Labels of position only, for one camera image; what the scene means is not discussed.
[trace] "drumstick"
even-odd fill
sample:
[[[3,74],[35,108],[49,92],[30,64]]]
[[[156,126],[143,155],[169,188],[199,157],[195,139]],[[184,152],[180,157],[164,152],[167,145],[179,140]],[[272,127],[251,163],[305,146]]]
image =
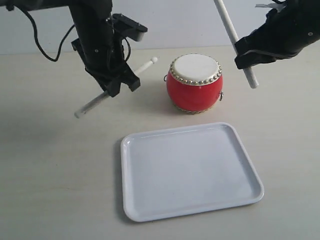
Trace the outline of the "drumstick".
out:
[[[145,70],[147,70],[149,67],[151,67],[153,64],[155,64],[158,61],[157,57],[152,57],[149,61],[141,65],[137,70],[134,71],[135,75],[139,75]],[[107,91],[101,93],[99,96],[95,97],[93,100],[88,102],[86,105],[81,107],[78,111],[74,113],[74,116],[79,119],[83,115],[87,114],[90,110],[98,106],[103,100],[109,98],[109,94]]]
[[[235,27],[229,17],[229,14],[228,14],[228,11],[227,11],[226,6],[224,4],[224,1],[223,0],[213,0],[213,1],[216,5],[216,8],[217,8],[219,14],[220,14],[224,28],[226,30],[226,33],[229,36],[229,39],[233,45],[233,48],[234,48],[236,54],[238,54],[235,44],[239,40],[239,38],[238,38],[237,32],[235,30]],[[243,72],[246,76],[246,79],[249,82],[250,87],[252,89],[256,89],[259,86],[259,83],[258,83],[258,80],[257,80],[252,68],[251,67],[245,68],[245,69],[243,69]]]

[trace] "white wall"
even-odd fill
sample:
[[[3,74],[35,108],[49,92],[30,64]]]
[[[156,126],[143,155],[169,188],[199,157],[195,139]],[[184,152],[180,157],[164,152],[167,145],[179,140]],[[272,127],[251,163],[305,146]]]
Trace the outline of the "white wall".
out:
[[[265,21],[268,9],[255,8],[268,0],[225,0],[239,37],[250,34]],[[132,48],[181,48],[229,45],[213,0],[113,0],[113,12],[123,13],[148,27],[148,33]],[[38,25],[39,40],[47,52],[56,52],[73,24],[67,7],[31,12]],[[72,51],[70,42],[63,50]],[[29,20],[18,10],[0,9],[0,54],[38,52]]]

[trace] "table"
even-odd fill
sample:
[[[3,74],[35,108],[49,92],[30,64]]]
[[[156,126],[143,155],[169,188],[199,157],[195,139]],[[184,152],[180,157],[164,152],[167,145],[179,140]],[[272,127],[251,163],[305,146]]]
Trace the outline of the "table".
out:
[[[0,56],[1,240],[316,240],[320,234],[320,44],[258,65],[251,89],[231,46],[135,50],[133,69],[156,65],[84,118],[74,111],[101,93],[74,52]],[[186,53],[216,58],[224,99],[186,115],[164,75]],[[264,184],[257,204],[131,222],[122,209],[120,141],[136,133],[213,122],[233,125]]]

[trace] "white tray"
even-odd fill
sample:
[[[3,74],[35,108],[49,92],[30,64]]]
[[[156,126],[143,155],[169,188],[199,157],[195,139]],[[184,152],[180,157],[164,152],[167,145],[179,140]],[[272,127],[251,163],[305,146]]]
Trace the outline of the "white tray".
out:
[[[223,122],[135,133],[121,143],[123,208],[135,222],[254,204],[264,187]]]

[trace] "drumhead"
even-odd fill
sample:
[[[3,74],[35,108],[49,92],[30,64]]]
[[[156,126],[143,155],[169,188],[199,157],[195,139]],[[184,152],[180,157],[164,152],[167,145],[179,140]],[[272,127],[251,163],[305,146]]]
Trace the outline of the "drumhead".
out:
[[[202,54],[187,54],[177,58],[172,70],[186,81],[203,82],[216,76],[219,72],[219,64],[212,57]]]

